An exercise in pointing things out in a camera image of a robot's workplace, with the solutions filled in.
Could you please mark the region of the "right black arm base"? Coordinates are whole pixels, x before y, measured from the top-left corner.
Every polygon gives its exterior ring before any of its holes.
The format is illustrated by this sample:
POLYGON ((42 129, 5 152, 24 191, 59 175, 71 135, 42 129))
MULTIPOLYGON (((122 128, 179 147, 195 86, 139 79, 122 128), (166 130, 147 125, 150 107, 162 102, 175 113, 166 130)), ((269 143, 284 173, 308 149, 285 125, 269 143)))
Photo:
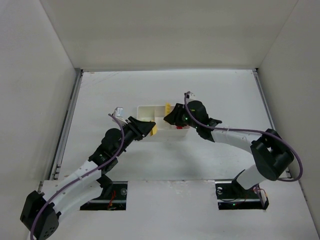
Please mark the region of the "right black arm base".
POLYGON ((269 198, 259 184, 249 189, 243 189, 232 180, 215 182, 215 194, 219 210, 266 210, 269 198))

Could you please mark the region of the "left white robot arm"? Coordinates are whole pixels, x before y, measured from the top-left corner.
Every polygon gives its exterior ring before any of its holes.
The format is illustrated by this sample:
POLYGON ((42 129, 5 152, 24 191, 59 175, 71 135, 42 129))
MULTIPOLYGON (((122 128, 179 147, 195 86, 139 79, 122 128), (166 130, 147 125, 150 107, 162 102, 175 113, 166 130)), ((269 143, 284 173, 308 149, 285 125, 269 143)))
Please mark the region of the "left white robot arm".
POLYGON ((117 158, 156 125, 132 116, 124 122, 116 117, 113 120, 119 127, 105 133, 101 144, 76 171, 54 187, 43 192, 34 190, 26 197, 20 221, 29 230, 30 239, 48 239, 68 213, 99 197, 104 189, 111 189, 113 182, 106 174, 117 164, 117 158))

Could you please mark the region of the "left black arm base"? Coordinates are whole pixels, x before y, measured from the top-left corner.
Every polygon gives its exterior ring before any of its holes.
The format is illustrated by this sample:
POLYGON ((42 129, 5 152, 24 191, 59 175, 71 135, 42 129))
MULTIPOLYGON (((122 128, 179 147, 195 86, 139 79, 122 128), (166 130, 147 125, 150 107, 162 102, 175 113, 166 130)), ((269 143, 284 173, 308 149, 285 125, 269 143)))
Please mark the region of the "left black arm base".
POLYGON ((125 211, 127 208, 128 182, 112 181, 107 176, 97 180, 101 194, 80 207, 81 211, 125 211))

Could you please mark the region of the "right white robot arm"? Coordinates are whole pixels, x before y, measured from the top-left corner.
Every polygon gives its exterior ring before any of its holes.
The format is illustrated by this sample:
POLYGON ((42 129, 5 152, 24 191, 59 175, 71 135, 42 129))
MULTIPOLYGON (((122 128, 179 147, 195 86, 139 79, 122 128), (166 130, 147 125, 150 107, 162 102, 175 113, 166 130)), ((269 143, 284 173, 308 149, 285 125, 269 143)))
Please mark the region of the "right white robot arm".
POLYGON ((231 182, 235 191, 249 190, 265 180, 276 181, 294 160, 292 151, 278 133, 237 132, 219 127, 221 120, 209 117, 201 101, 177 103, 163 120, 176 127, 191 127, 198 135, 214 143, 227 144, 252 154, 254 165, 241 171, 231 182))

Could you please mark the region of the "yellow lego piece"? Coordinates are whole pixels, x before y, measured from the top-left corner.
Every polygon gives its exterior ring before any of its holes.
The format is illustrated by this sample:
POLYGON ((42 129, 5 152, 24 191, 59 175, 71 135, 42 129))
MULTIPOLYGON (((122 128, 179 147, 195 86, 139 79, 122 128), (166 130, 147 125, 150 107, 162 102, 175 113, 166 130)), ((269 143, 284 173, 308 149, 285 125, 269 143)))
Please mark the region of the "yellow lego piece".
POLYGON ((154 136, 158 131, 157 125, 155 125, 150 131, 150 136, 154 136))
POLYGON ((166 103, 165 104, 165 108, 164 108, 164 115, 167 116, 171 113, 171 104, 170 103, 166 103))

